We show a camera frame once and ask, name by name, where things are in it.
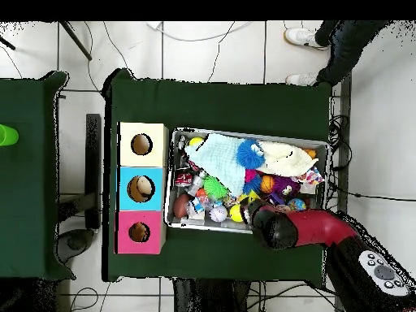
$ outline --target pile of toys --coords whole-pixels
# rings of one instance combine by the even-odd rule
[[[246,206],[255,199],[278,212],[303,211],[308,198],[300,195],[314,193],[324,181],[312,149],[216,133],[181,135],[177,149],[175,186],[182,193],[173,210],[181,223],[203,225],[206,216],[216,223],[246,223]]]

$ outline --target blue box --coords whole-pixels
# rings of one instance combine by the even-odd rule
[[[119,209],[162,210],[165,192],[163,170],[162,167],[120,167]],[[146,176],[153,182],[154,194],[148,201],[136,202],[128,196],[128,184],[136,176]]]

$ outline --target pink box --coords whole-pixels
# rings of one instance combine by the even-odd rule
[[[129,230],[135,223],[147,226],[149,236],[146,242],[136,242]],[[166,240],[166,225],[162,211],[156,210],[121,210],[119,223],[115,225],[117,236],[117,254],[160,254]]]

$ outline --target blue fuzzy toy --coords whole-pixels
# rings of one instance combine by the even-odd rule
[[[264,160],[264,154],[255,140],[245,140],[238,146],[237,162],[246,169],[257,169],[264,163]]]
[[[253,190],[256,193],[260,192],[260,185],[262,185],[262,177],[260,177],[258,174],[250,180],[249,182],[244,183],[243,187],[243,193],[245,195],[249,195],[249,193]]]

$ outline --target light blue towel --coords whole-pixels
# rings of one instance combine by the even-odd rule
[[[208,175],[217,177],[232,196],[239,197],[243,193],[245,169],[236,157],[238,146],[243,141],[244,139],[213,133],[203,145],[185,147],[185,152]]]

